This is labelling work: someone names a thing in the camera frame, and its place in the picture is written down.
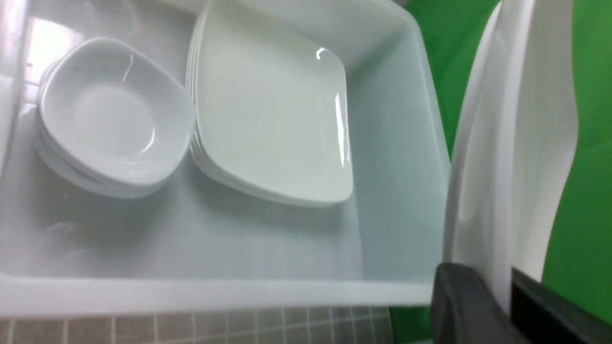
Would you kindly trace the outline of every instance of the white plate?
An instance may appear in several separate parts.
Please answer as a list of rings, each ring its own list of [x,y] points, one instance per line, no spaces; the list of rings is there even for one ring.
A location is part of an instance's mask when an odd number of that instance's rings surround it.
[[[576,149],[572,6],[572,0],[498,5],[461,108],[444,260],[473,267],[506,313],[512,266],[542,277]]]
[[[125,185],[104,184],[91,179],[89,176],[74,169],[68,162],[61,159],[56,151],[54,151],[53,147],[48,144],[45,134],[42,133],[43,131],[44,129],[39,126],[39,135],[34,143],[36,151],[39,153],[41,159],[56,174],[82,189],[113,198],[140,198],[156,192],[162,186],[158,185],[149,189],[131,189]]]
[[[195,127],[184,88],[111,39],[89,40],[58,64],[40,112],[47,132],[81,169],[143,187],[168,179]]]
[[[210,161],[285,198],[347,199],[353,174],[340,60],[234,1],[211,1],[202,15],[192,85]]]

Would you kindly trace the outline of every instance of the translucent plastic tub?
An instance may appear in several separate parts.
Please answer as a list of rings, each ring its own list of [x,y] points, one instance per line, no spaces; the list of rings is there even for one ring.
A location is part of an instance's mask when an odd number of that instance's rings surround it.
[[[201,2],[167,2],[3,4],[0,315],[428,304],[449,157],[419,28],[390,0],[243,0],[345,66],[355,192],[343,204],[263,201],[190,159],[156,194],[115,200],[44,165],[40,76],[82,41],[120,39],[184,82]]]

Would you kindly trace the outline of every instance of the grout line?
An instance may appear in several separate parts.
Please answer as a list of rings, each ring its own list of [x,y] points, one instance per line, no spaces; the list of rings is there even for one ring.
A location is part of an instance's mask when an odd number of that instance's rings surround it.
[[[230,344],[230,313],[225,312],[225,344]]]
[[[15,319],[11,319],[9,322],[9,333],[6,338],[7,344],[13,344],[13,332],[15,332],[15,322],[16,322]]]
[[[387,318],[387,322],[389,323],[389,329],[391,330],[391,338],[395,339],[395,332],[393,332],[393,322],[391,321],[391,310],[387,307],[387,312],[385,313],[385,317]]]
[[[64,319],[64,324],[62,325],[62,343],[68,344],[68,326],[69,319]]]
[[[157,314],[153,314],[153,339],[159,341],[159,331],[157,330]]]
[[[308,334],[308,344],[312,344],[312,340],[310,340],[310,308],[308,307],[306,307],[306,333]]]
[[[284,313],[284,309],[283,309],[283,323],[285,323],[285,313]],[[382,315],[378,315],[375,316],[374,318],[382,318]],[[327,325],[329,324],[330,326],[332,326],[332,331],[333,331],[333,325],[335,323],[345,323],[348,321],[352,321],[353,323],[353,335],[355,335],[355,327],[354,327],[354,320],[366,320],[368,319],[368,317],[366,316],[358,316],[356,318],[342,318],[342,319],[337,319],[337,320],[333,320],[333,321],[315,321],[310,323],[311,326],[319,326],[319,325]],[[256,334],[260,334],[260,333],[267,333],[267,332],[276,332],[276,331],[283,331],[283,343],[287,344],[286,342],[286,334],[285,334],[285,329],[294,329],[294,328],[302,328],[302,327],[306,327],[308,326],[305,323],[301,323],[301,324],[289,324],[286,326],[275,326],[275,327],[268,327],[265,329],[259,329],[257,331],[241,331],[241,332],[234,332],[232,334],[229,334],[228,331],[226,331],[225,334],[220,334],[220,335],[205,335],[205,336],[196,336],[195,338],[192,338],[195,342],[198,342],[200,340],[215,340],[215,339],[225,339],[226,342],[229,340],[229,338],[235,338],[235,337],[241,337],[244,335],[256,335]],[[149,342],[149,343],[143,343],[143,344],[182,344],[185,343],[186,341],[189,341],[188,338],[183,338],[183,339],[172,339],[172,340],[164,340],[164,341],[154,341],[154,342]]]
[[[351,307],[351,322],[353,323],[353,338],[355,339],[355,343],[357,343],[357,330],[355,328],[355,316],[353,312],[353,307]]]
[[[115,321],[116,321],[116,317],[112,316],[111,317],[111,344],[115,344],[117,342],[116,340],[116,334],[115,334]]]
[[[374,328],[374,314],[372,314],[372,307],[370,307],[370,326],[372,327],[372,337],[374,344],[378,344],[376,341],[376,329]]]
[[[283,331],[283,344],[287,344],[287,327],[285,326],[285,309],[280,309],[280,317],[282,319],[281,331]]]
[[[334,319],[332,317],[332,307],[329,307],[329,327],[332,328],[332,344],[336,344],[336,335],[334,334]]]
[[[195,313],[192,313],[192,342],[195,344],[195,337],[198,336],[198,331],[195,324]]]
[[[255,344],[259,344],[259,317],[256,310],[253,310],[253,316],[255,317]]]

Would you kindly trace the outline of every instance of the white bowl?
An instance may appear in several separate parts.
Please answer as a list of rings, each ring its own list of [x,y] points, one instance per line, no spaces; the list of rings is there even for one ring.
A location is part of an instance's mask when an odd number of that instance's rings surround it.
[[[236,1],[204,11],[191,86],[209,161],[282,198],[346,200],[353,169],[339,58]]]
[[[168,179],[187,152],[196,112],[184,88],[113,39],[92,39],[50,73],[42,124],[75,167],[118,183]]]

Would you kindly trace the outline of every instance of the green wall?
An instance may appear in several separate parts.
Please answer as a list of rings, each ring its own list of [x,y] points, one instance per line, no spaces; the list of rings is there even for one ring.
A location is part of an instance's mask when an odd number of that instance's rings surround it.
[[[497,3],[413,0],[406,7],[425,40],[451,154],[476,48]],[[542,283],[612,324],[612,1],[575,0],[573,39],[578,149]],[[426,314],[426,308],[392,310],[396,343],[428,336],[419,320]]]

